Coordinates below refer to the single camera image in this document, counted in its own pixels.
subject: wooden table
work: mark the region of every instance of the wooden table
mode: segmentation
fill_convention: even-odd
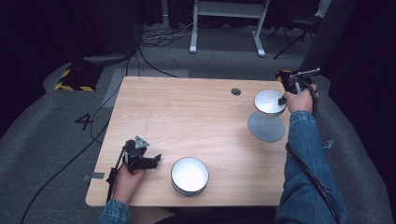
[[[240,95],[233,95],[237,88]],[[145,154],[162,154],[157,169],[148,170],[130,201],[136,206],[278,205],[284,182],[290,113],[278,142],[263,142],[249,131],[254,96],[263,90],[283,92],[276,81],[126,77],[96,164],[86,202],[106,204],[108,177],[125,141],[139,135],[150,143]],[[194,197],[177,193],[171,183],[173,164],[194,157],[209,170],[206,189]]]

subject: gray carpet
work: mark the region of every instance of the gray carpet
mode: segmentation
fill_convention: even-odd
[[[176,71],[185,71],[183,74],[189,77],[275,80],[277,70],[300,67],[311,43],[309,37],[273,60],[287,45],[283,33],[279,31],[267,39],[271,30],[262,30],[267,56],[260,58],[251,38],[253,29],[204,30],[198,35],[196,54],[189,54],[188,35],[166,47],[141,49],[158,69],[175,71],[175,75]],[[288,33],[293,37],[299,31]],[[91,127],[83,131],[83,124],[75,120],[85,114],[95,114],[109,97],[108,92],[114,90],[117,84],[114,78],[120,80],[119,71],[124,63],[106,67],[95,92],[56,91],[54,87],[67,65],[48,75],[43,83],[46,94],[29,106],[0,140],[0,220],[3,223],[19,222],[35,193],[91,142]],[[152,69],[140,53],[131,59],[129,68],[135,72]],[[393,223],[384,183],[353,127],[327,96],[329,81],[324,77],[313,80],[320,93],[319,131],[323,141],[334,140],[328,155],[345,197],[349,223]],[[99,134],[111,112],[109,105],[96,114],[93,136]],[[98,143],[91,145],[53,179],[35,199],[24,223],[96,223],[102,208],[85,204],[88,184],[82,177],[93,171],[100,147]]]

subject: white bowl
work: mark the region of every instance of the white bowl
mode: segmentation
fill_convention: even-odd
[[[201,193],[209,180],[209,172],[203,162],[186,157],[175,162],[172,167],[172,185],[184,196]]]
[[[278,103],[282,96],[283,93],[279,91],[261,91],[254,97],[254,105],[263,117],[274,119],[279,117],[286,108],[286,104],[279,105]]]

